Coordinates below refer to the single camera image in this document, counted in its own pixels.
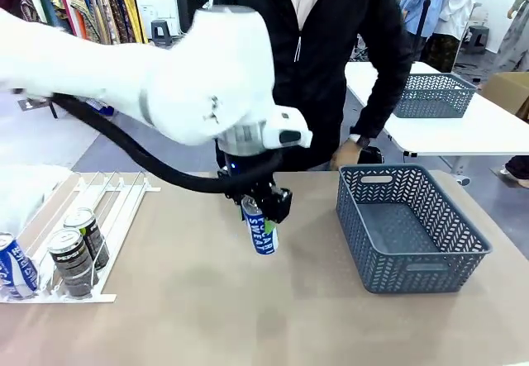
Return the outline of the person's left hand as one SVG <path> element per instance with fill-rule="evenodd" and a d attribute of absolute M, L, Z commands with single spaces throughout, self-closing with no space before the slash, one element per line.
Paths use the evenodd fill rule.
<path fill-rule="evenodd" d="M 342 166 L 357 164 L 361 150 L 362 147 L 355 141 L 345 141 L 331 157 L 330 170 L 337 171 Z"/>

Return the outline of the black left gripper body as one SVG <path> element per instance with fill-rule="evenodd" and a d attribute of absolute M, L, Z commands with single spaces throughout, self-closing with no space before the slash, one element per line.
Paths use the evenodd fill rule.
<path fill-rule="evenodd" d="M 279 168 L 282 164 L 282 152 L 279 150 L 265 150 L 262 154 L 251 156 L 238 156 L 227 154 L 220 149 L 216 142 L 217 164 L 223 171 L 227 171 L 230 176 L 253 171 L 261 170 L 269 162 L 276 162 L 275 167 Z M 249 197 L 285 197 L 285 189 L 276 185 L 273 178 L 274 170 L 266 170 L 265 175 L 261 176 L 258 181 L 244 190 L 244 194 Z"/>

